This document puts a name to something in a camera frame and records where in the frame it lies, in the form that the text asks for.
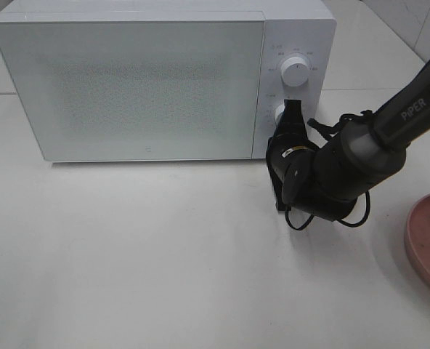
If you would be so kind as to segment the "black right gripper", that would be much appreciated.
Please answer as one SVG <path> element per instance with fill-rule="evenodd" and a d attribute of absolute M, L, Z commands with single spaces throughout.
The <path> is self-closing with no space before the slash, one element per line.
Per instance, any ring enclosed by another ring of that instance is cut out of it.
<path fill-rule="evenodd" d="M 300 100 L 284 100 L 278 125 L 269 138 L 266 161 L 276 208 L 318 213 L 320 203 L 312 162 L 318 147 L 307 137 Z"/>

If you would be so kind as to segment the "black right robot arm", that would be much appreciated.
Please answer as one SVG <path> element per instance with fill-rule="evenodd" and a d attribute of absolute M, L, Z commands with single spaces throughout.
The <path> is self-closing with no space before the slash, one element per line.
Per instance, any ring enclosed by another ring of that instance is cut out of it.
<path fill-rule="evenodd" d="M 345 113 L 333 126 L 305 121 L 301 101 L 285 100 L 266 163 L 276 209 L 292 209 L 315 217 L 345 221 L 357 199 L 365 196 L 361 226 L 370 214 L 371 188 L 396 174 L 406 149 L 430 130 L 430 60 L 415 78 L 377 111 Z"/>

